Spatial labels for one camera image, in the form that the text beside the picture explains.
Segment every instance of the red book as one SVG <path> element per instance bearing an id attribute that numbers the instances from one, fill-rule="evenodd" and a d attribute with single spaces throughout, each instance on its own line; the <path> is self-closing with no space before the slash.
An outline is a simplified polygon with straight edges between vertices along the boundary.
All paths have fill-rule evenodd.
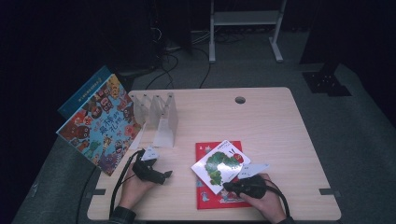
<path id="1" fill-rule="evenodd" d="M 195 155 L 196 160 L 200 160 L 206 153 L 218 146 L 221 142 L 204 142 L 195 144 Z M 242 151 L 242 145 L 240 141 L 231 142 L 236 148 Z M 241 198 L 236 196 L 233 192 L 228 192 L 223 189 L 219 194 L 215 194 L 204 181 L 197 176 L 197 209 L 214 209 L 214 208 L 234 208 L 234 207 L 251 207 L 249 203 L 246 203 Z"/>

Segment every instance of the hole in table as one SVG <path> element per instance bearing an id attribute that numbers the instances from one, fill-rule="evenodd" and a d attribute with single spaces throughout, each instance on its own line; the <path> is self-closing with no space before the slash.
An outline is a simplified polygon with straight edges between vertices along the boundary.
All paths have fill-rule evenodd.
<path id="1" fill-rule="evenodd" d="M 235 97 L 235 101 L 236 101 L 237 104 L 242 105 L 242 104 L 244 104 L 247 100 L 245 99 L 245 97 L 237 96 L 237 97 Z"/>

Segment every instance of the wooden table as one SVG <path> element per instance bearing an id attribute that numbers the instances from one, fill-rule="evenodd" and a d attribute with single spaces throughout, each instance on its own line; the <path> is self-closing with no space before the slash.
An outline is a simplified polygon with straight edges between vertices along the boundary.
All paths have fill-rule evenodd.
<path id="1" fill-rule="evenodd" d="M 133 91 L 141 97 L 167 90 Z M 175 147 L 159 148 L 154 169 L 173 170 L 163 186 L 150 191 L 136 207 L 141 220 L 263 220 L 254 208 L 197 210 L 195 196 L 195 143 L 240 140 L 252 163 L 269 163 L 265 170 L 285 194 L 296 220 L 337 220 L 341 212 L 329 189 L 326 175 L 287 88 L 172 90 L 177 104 L 178 127 Z M 238 104 L 235 98 L 245 98 Z M 146 130 L 140 147 L 152 143 L 153 130 Z M 101 174 L 88 210 L 90 219 L 108 219 L 109 203 L 120 172 L 135 150 L 129 150 L 113 176 Z"/>

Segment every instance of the sleeve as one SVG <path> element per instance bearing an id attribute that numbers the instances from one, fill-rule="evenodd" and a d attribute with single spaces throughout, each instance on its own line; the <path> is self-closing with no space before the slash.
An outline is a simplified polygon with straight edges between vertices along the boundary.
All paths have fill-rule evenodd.
<path id="1" fill-rule="evenodd" d="M 292 217 L 287 217 L 286 219 L 278 222 L 277 224 L 295 224 L 294 219 Z"/>
<path id="2" fill-rule="evenodd" d="M 108 224 L 132 224 L 134 222 L 134 218 L 136 217 L 136 213 L 124 208 L 124 207 L 116 207 L 114 212 L 107 222 Z"/>

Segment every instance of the book holder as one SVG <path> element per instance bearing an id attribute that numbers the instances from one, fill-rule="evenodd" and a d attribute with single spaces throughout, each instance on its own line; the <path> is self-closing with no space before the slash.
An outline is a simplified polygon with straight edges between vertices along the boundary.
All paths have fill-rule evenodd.
<path id="1" fill-rule="evenodd" d="M 173 147 L 178 123 L 175 95 L 167 93 L 166 101 L 160 95 L 154 95 L 152 99 L 146 94 L 141 100 L 135 95 L 131 95 L 131 98 L 134 101 L 136 120 L 147 120 L 146 128 L 156 129 L 152 145 Z"/>

